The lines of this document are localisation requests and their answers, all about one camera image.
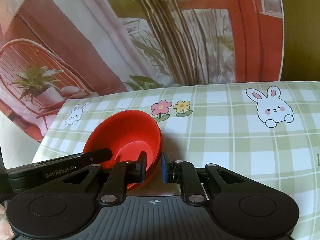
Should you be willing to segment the red bowl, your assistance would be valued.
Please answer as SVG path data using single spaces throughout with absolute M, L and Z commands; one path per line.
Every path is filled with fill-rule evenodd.
M 127 110 L 104 120 L 88 137 L 84 153 L 109 148 L 111 160 L 103 162 L 104 169 L 121 161 L 137 161 L 140 152 L 146 153 L 144 185 L 155 177 L 163 148 L 162 133 L 156 121 L 147 113 Z

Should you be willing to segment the green checkered bunny tablecloth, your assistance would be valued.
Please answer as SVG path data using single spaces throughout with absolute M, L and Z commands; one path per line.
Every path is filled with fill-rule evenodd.
M 293 122 L 267 127 L 246 94 L 263 95 L 270 82 L 160 88 L 93 99 L 69 100 L 54 116 L 34 162 L 83 151 L 92 131 L 127 109 L 153 115 L 165 100 L 159 122 L 163 148 L 171 159 L 196 167 L 216 163 L 289 194 L 300 209 L 294 239 L 319 239 L 319 83 L 278 82 Z

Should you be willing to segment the printed room scene backdrop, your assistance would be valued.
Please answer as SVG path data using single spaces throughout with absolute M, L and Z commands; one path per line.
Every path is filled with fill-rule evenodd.
M 282 0 L 1 0 L 1 111 L 41 141 L 67 99 L 277 81 Z

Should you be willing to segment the yellow wooden board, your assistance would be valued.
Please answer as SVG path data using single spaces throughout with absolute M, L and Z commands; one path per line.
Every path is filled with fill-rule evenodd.
M 319 80 L 319 0 L 283 0 L 282 81 Z

